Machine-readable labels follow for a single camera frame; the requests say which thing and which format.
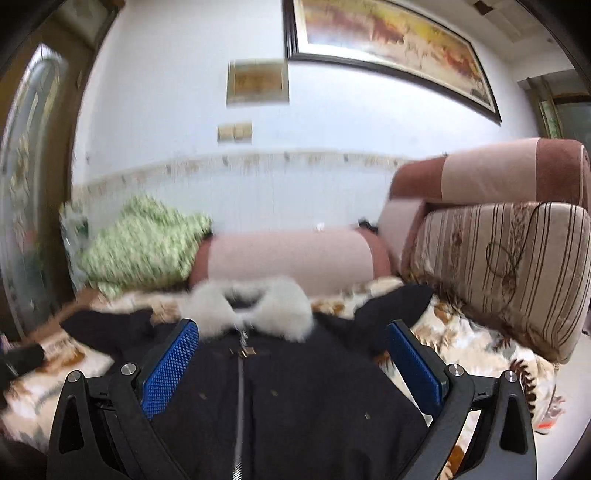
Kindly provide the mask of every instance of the green blanket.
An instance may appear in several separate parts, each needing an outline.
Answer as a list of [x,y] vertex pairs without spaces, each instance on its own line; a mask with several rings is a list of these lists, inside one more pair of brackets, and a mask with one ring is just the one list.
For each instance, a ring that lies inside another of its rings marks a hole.
[[164,288],[185,280],[212,220],[186,216],[148,196],[125,204],[79,260],[90,285],[110,299],[124,290]]

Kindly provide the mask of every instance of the painting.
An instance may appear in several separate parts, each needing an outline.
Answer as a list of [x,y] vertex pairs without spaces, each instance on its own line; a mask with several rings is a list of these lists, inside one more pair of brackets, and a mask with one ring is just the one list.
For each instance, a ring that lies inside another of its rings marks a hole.
[[389,0],[284,0],[287,58],[342,64],[436,89],[501,123],[472,44]]
[[228,67],[226,104],[289,102],[290,85],[287,63],[231,63]]

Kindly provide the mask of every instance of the black jacket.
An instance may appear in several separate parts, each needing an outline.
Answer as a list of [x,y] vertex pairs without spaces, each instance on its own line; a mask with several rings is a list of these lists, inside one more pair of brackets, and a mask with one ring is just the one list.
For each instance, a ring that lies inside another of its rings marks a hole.
[[[428,287],[408,286],[370,300],[354,322],[317,314],[305,341],[250,329],[256,355],[244,359],[236,330],[200,342],[152,425],[193,479],[395,479],[427,427],[372,355],[385,349],[386,325],[413,324],[430,297]],[[170,330],[150,327],[147,312],[112,316],[112,328],[101,317],[79,312],[63,327],[114,355],[116,368],[139,362]]]

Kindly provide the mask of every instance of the light switch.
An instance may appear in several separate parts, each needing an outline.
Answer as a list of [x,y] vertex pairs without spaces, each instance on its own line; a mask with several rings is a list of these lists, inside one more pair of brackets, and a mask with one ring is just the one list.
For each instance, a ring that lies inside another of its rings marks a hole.
[[250,142],[252,140],[252,123],[220,125],[217,128],[218,142]]
[[234,139],[241,142],[252,140],[252,123],[234,125]]
[[217,128],[218,142],[233,142],[234,141],[234,125],[220,125]]

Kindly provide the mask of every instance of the floor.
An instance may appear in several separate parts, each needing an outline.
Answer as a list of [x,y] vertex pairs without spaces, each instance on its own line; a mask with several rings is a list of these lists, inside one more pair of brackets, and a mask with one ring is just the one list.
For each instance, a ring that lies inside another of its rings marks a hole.
[[558,373],[564,412],[548,435],[535,434],[538,480],[551,480],[569,457],[591,419],[591,338],[582,335],[570,362]]

